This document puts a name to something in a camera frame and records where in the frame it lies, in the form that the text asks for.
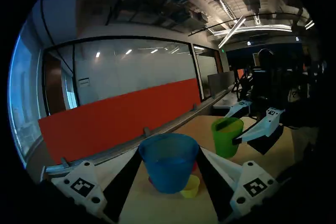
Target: window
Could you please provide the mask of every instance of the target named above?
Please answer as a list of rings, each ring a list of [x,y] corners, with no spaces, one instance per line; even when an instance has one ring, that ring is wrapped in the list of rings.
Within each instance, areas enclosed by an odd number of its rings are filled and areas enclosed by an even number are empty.
[[[194,49],[199,67],[199,73],[201,75],[203,94],[204,98],[206,99],[210,97],[208,75],[222,72],[223,68],[221,66],[218,51],[204,48],[198,45],[194,45]]]
[[[77,107],[77,102],[75,98],[74,88],[72,86],[72,78],[69,76],[65,76],[65,84],[66,84],[66,94],[68,96],[68,102],[70,109]]]
[[[14,141],[22,161],[41,135],[37,99],[37,67],[40,48],[27,25],[13,52],[8,77],[8,111]]]

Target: wooden table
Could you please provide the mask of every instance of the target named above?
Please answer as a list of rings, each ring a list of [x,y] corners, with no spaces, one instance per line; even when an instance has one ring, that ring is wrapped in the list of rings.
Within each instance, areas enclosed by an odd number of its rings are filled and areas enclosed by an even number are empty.
[[[197,116],[180,127],[175,133],[194,138],[202,147],[215,152],[211,124],[221,116]],[[255,120],[243,117],[244,129]],[[269,174],[276,177],[285,168],[294,164],[294,147],[291,131],[284,128],[275,145],[263,156],[246,143],[239,145],[237,153],[230,158],[232,162],[243,164],[254,160]],[[168,195],[159,193],[149,182],[143,163],[125,202],[120,215],[120,224],[128,223],[193,223],[217,224],[216,212],[207,192],[200,171],[194,172],[201,179],[199,193],[193,199],[185,199],[179,193]]]

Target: glass partition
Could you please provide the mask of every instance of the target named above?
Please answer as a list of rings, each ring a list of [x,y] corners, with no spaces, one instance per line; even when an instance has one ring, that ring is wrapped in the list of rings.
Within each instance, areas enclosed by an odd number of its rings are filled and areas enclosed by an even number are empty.
[[[218,73],[218,69],[221,67],[219,65],[220,63],[216,61],[216,53],[218,54],[218,52],[198,45],[194,45],[194,49],[198,62],[199,73],[201,75],[203,94],[206,99],[211,96],[208,75]]]
[[[115,39],[75,45],[80,104],[196,78],[187,44]]]

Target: orange wall panel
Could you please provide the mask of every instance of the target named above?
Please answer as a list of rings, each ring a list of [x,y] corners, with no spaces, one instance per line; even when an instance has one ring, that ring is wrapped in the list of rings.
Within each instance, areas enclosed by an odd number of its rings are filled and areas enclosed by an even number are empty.
[[[176,119],[200,104],[196,79],[100,100],[39,120],[56,163],[96,154]]]
[[[244,70],[243,69],[238,69],[238,77],[241,78],[244,75]]]

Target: sign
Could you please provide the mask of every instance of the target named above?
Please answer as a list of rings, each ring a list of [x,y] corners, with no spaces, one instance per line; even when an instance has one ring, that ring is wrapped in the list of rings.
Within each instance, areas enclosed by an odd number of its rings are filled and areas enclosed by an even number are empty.
[[[79,87],[88,87],[90,85],[90,79],[89,78],[84,78],[84,79],[79,79],[78,80],[78,86]]]

